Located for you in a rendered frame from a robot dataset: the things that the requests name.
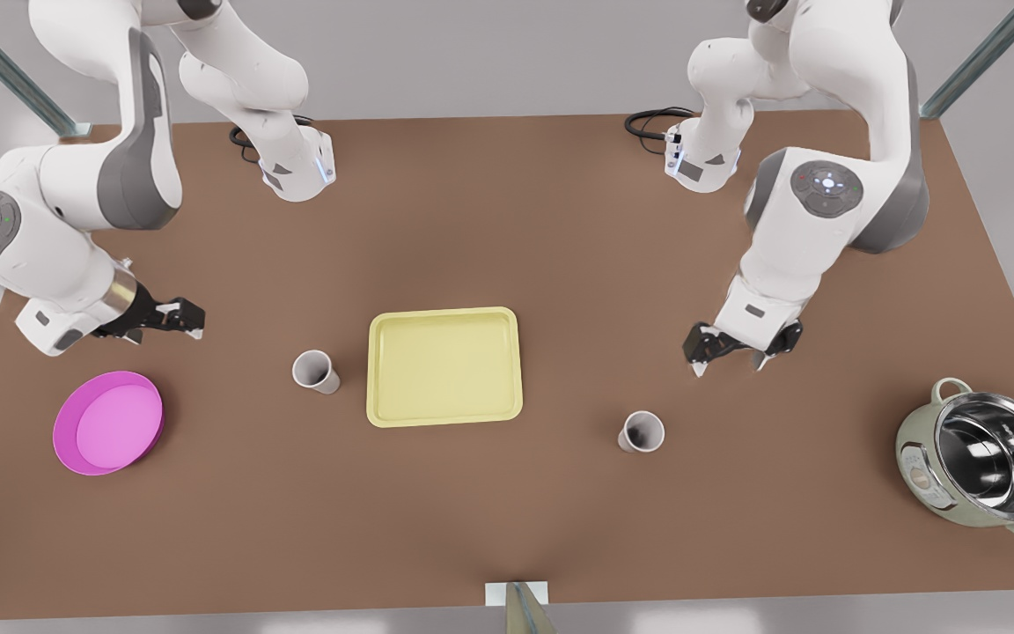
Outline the yellow rectangular tray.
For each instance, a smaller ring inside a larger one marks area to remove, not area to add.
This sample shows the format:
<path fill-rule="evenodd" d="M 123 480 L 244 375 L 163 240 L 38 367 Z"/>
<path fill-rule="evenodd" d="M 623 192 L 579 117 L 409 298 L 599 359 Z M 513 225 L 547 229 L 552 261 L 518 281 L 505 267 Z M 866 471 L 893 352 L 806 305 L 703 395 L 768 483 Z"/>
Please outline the yellow rectangular tray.
<path fill-rule="evenodd" d="M 375 428 L 510 421 L 523 406 L 518 316 L 507 306 L 371 321 L 365 410 Z"/>

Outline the pale green steel pot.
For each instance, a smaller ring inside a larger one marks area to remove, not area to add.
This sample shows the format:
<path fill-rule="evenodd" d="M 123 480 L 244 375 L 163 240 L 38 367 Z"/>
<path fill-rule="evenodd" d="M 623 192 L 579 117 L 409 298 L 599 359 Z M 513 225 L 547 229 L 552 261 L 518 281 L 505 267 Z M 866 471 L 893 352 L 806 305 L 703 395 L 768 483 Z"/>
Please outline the pale green steel pot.
<path fill-rule="evenodd" d="M 969 529 L 1014 534 L 1014 400 L 942 378 L 897 430 L 894 457 L 925 508 Z"/>

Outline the white IKEA cup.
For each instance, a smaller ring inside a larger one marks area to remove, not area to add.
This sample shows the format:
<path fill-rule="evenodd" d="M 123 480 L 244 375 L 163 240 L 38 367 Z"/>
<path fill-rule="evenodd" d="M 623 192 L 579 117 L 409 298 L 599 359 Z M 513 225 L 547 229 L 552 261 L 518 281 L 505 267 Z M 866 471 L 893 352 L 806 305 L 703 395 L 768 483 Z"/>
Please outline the white IKEA cup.
<path fill-rule="evenodd" d="M 617 446 L 625 453 L 651 453 L 665 441 L 665 426 L 656 414 L 638 410 L 625 418 Z"/>
<path fill-rule="evenodd" d="M 292 365 L 292 378 L 295 384 L 322 394 L 334 394 L 341 386 L 333 360 L 323 350 L 305 350 L 298 354 Z"/>

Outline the pink round plate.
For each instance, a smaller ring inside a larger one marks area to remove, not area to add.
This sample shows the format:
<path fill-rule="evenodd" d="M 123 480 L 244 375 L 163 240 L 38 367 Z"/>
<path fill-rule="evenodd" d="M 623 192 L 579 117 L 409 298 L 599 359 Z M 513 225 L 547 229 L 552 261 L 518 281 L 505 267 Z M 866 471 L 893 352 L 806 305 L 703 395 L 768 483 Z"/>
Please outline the pink round plate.
<path fill-rule="evenodd" d="M 164 433 L 164 400 L 154 382 L 112 371 L 74 390 L 57 413 L 52 447 L 82 476 L 104 476 L 144 457 Z"/>

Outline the silver frame post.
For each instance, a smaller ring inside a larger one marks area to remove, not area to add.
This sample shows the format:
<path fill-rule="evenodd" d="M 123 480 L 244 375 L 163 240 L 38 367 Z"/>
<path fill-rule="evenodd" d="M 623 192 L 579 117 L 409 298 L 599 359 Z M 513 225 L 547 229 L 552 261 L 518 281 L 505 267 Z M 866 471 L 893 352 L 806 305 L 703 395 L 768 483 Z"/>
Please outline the silver frame post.
<path fill-rule="evenodd" d="M 1013 45 L 1014 7 L 919 107 L 922 120 L 940 120 Z"/>
<path fill-rule="evenodd" d="M 4 88 L 7 88 L 21 104 L 26 105 L 61 139 L 85 139 L 92 133 L 91 124 L 73 120 L 1 48 L 0 84 L 3 84 Z"/>
<path fill-rule="evenodd" d="M 484 585 L 484 605 L 503 607 L 504 634 L 558 634 L 547 613 L 547 581 L 492 582 Z"/>

